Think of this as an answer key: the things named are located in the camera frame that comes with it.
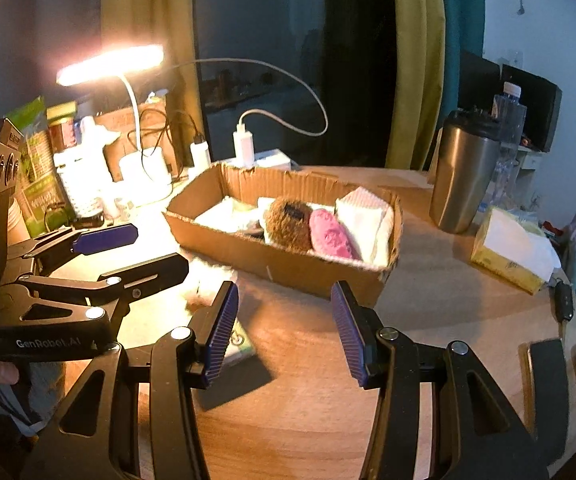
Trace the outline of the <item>clear plastic packet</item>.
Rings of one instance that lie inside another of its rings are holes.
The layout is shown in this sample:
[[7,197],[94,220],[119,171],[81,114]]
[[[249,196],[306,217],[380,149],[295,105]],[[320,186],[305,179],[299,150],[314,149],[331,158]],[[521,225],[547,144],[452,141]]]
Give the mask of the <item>clear plastic packet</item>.
[[256,206],[226,196],[199,214],[196,224],[225,233],[254,231],[261,227],[261,212]]

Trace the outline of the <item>brown fuzzy pouch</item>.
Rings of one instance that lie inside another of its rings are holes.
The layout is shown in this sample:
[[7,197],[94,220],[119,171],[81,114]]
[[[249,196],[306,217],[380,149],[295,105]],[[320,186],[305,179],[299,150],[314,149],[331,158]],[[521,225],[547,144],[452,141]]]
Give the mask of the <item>brown fuzzy pouch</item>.
[[294,198],[276,198],[263,214],[265,231],[272,243],[297,252],[312,249],[309,216],[312,208]]

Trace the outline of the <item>purple fuzzy pouch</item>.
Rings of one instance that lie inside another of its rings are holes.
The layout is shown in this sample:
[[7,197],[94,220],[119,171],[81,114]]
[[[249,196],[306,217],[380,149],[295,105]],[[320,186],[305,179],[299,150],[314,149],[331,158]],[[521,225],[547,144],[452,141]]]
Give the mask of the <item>purple fuzzy pouch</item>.
[[326,209],[314,209],[309,216],[309,234],[311,244],[317,254],[357,260],[358,254],[353,247],[344,226],[334,214]]

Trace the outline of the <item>white textured cloth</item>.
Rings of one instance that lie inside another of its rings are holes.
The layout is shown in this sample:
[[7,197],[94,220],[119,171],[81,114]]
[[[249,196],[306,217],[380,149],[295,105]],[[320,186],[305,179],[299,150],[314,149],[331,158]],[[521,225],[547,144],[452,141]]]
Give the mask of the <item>white textured cloth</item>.
[[361,186],[335,201],[338,220],[349,234],[359,258],[371,266],[373,241],[382,211],[388,207],[391,206],[385,200]]

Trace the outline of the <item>green snack bag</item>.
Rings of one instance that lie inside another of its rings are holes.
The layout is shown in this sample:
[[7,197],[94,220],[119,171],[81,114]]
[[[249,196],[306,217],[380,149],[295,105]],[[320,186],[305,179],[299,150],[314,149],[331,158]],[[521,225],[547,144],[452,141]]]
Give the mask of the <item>green snack bag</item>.
[[74,211],[54,166],[44,98],[12,110],[8,118],[22,134],[15,198],[27,231],[38,237],[69,226]]

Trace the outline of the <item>white perforated basket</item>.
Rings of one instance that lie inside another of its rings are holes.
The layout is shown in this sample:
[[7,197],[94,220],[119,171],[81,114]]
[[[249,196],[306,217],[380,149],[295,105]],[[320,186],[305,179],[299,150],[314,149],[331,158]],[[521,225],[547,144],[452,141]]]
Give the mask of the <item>white perforated basket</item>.
[[86,168],[86,162],[79,155],[67,151],[53,155],[56,173],[77,218],[97,216],[102,211],[98,188]]

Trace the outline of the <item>black smartphone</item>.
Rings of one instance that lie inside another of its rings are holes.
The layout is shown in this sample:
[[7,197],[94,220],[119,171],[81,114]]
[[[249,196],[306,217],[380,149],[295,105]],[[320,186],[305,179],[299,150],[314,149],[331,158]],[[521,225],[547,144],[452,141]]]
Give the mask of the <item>black smartphone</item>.
[[569,384],[559,338],[536,341],[528,349],[533,394],[534,441],[546,465],[565,453],[569,423]]

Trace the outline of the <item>red can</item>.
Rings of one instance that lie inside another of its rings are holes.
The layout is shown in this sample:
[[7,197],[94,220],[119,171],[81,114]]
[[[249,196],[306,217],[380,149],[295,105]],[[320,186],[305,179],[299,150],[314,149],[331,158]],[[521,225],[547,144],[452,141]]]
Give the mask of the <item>red can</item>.
[[72,117],[63,117],[50,122],[48,132],[53,153],[62,153],[77,144]]

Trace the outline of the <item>white desk lamp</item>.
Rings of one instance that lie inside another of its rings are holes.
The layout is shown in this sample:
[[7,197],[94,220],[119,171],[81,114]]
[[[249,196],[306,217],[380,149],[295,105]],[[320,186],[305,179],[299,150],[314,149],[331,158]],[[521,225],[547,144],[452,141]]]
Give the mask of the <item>white desk lamp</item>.
[[138,124],[140,110],[128,76],[153,70],[163,61],[162,46],[142,44],[105,50],[56,72],[56,83],[62,87],[92,84],[109,78],[122,81],[129,106],[98,117],[97,123],[115,130],[119,135],[109,146],[106,158],[116,183],[123,186],[125,197],[136,205],[161,200],[172,191],[172,177],[167,171],[161,150],[156,150],[154,156],[142,158],[141,152],[135,151],[126,140],[126,133]]

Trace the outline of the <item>cartoon tissue packet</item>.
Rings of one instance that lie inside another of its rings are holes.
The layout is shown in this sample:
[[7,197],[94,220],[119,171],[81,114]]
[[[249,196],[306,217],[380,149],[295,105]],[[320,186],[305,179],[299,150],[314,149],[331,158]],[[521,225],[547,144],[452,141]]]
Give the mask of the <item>cartoon tissue packet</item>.
[[245,328],[236,318],[230,333],[229,344],[225,352],[223,367],[233,366],[256,355],[256,348]]

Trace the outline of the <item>black car key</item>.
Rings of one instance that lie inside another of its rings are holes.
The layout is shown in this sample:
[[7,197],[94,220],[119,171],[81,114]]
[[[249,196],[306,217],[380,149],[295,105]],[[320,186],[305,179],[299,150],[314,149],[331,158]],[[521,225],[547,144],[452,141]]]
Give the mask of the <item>black car key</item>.
[[572,287],[558,281],[554,286],[555,318],[558,323],[570,322],[574,315]]

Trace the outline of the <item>yellow tissue pack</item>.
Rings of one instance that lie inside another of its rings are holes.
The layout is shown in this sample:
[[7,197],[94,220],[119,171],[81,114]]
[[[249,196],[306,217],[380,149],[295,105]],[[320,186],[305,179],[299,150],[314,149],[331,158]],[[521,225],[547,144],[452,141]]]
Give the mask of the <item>yellow tissue pack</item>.
[[497,207],[486,211],[470,261],[531,295],[561,268],[555,248],[536,223]]

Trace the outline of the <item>white folded towel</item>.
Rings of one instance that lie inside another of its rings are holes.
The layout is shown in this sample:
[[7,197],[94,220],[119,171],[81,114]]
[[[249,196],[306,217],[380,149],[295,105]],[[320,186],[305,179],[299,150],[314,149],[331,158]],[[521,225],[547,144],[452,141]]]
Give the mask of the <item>white folded towel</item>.
[[393,231],[394,211],[391,207],[382,211],[382,217],[373,241],[371,264],[385,268],[390,261],[390,236]]

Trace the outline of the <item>brown cardboard tray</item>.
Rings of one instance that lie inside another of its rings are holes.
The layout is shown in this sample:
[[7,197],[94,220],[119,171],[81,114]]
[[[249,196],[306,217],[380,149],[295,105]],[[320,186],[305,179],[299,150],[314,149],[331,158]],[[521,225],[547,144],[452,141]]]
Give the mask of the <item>brown cardboard tray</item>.
[[399,195],[322,174],[213,165],[164,212],[182,248],[326,298],[336,281],[373,307],[399,261]]

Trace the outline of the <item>white power strip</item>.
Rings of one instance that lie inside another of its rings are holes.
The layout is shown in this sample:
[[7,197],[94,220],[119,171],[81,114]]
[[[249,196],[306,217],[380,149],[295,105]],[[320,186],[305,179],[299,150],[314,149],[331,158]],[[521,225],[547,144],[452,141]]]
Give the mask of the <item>white power strip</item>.
[[237,157],[224,160],[224,164],[237,168],[261,167],[283,171],[290,171],[292,163],[293,160],[278,148],[255,153],[253,162],[241,162]]

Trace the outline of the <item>steel travel mug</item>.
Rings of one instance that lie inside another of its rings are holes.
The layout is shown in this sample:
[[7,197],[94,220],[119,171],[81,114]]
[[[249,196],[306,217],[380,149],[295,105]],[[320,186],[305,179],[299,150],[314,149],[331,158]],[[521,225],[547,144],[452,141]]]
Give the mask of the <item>steel travel mug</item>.
[[484,110],[453,110],[446,117],[429,211],[440,230],[469,228],[500,156],[500,131]]

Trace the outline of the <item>clear plastic water bottle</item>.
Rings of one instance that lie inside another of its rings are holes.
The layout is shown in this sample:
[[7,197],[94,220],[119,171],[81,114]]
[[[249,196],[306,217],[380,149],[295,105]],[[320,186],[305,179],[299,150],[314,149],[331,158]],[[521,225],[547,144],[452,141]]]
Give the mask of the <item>clear plastic water bottle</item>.
[[503,93],[494,96],[493,117],[500,123],[501,151],[486,189],[479,211],[484,214],[489,206],[512,209],[512,191],[516,180],[517,154],[521,142],[527,107],[520,103],[521,88],[505,81]]

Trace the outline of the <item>black monitor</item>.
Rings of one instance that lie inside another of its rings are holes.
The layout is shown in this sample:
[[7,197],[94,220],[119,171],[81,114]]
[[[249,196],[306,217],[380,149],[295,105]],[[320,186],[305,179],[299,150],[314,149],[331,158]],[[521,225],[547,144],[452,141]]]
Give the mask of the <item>black monitor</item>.
[[502,65],[502,81],[521,88],[519,102],[527,107],[523,138],[528,140],[531,148],[548,153],[557,127],[561,88],[544,77],[507,64]]

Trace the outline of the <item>yellow curtain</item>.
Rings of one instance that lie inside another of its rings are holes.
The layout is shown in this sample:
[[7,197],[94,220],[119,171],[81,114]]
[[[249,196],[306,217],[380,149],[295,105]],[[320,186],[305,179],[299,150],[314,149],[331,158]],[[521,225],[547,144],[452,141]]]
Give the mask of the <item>yellow curtain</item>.
[[420,169],[436,131],[445,62],[443,0],[395,0],[396,81],[387,166]]

